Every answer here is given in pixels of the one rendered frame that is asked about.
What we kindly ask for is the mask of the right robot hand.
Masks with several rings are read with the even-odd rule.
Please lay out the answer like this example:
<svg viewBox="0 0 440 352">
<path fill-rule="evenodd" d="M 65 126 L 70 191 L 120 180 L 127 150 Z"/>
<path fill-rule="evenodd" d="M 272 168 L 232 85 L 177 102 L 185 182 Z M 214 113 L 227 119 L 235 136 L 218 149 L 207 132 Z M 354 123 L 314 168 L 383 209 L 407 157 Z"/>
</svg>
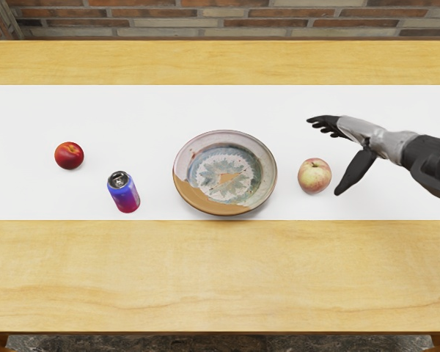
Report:
<svg viewBox="0 0 440 352">
<path fill-rule="evenodd" d="M 332 138 L 349 139 L 362 146 L 335 188 L 336 196 L 358 183 L 377 158 L 400 165 L 403 148 L 419 135 L 412 131 L 388 131 L 380 125 L 349 116 L 320 115 L 307 122 Z"/>
</svg>

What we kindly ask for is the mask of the patterned ceramic plate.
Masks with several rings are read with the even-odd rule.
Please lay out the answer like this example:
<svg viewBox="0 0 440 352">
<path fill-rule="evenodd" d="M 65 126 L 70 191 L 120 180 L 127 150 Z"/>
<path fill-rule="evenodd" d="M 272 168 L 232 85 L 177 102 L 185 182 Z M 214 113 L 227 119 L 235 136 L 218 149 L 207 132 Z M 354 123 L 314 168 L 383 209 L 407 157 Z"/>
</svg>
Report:
<svg viewBox="0 0 440 352">
<path fill-rule="evenodd" d="M 237 216 L 260 207 L 277 182 L 272 152 L 255 137 L 234 130 L 202 133 L 187 142 L 173 163 L 179 195 L 214 216 Z"/>
</svg>

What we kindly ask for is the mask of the yellow-red apple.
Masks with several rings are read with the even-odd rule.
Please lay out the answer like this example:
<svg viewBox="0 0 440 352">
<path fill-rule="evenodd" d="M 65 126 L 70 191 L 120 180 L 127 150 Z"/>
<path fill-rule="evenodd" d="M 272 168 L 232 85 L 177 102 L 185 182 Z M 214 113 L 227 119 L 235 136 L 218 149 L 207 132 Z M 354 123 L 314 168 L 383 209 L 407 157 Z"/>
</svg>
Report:
<svg viewBox="0 0 440 352">
<path fill-rule="evenodd" d="M 307 194 L 318 194 L 325 190 L 332 179 L 330 166 L 321 158 L 305 160 L 298 170 L 298 184 Z"/>
</svg>

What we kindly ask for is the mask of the blue and pink drink can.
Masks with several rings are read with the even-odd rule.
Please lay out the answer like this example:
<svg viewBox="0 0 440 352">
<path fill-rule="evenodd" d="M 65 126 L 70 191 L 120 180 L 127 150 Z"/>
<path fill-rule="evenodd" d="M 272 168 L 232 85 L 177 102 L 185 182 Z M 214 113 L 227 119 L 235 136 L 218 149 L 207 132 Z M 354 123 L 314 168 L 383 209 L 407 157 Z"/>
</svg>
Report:
<svg viewBox="0 0 440 352">
<path fill-rule="evenodd" d="M 133 178 L 127 172 L 113 172 L 108 177 L 107 189 L 119 211 L 132 213 L 139 208 L 140 196 Z"/>
</svg>

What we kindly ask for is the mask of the red nectarine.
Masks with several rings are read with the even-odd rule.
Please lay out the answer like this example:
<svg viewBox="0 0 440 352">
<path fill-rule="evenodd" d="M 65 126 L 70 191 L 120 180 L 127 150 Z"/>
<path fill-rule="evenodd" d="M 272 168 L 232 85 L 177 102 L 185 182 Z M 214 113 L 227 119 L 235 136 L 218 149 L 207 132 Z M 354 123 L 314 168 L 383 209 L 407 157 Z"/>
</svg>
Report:
<svg viewBox="0 0 440 352">
<path fill-rule="evenodd" d="M 75 142 L 63 142 L 56 147 L 54 160 L 63 169 L 77 169 L 83 164 L 84 151 Z"/>
</svg>

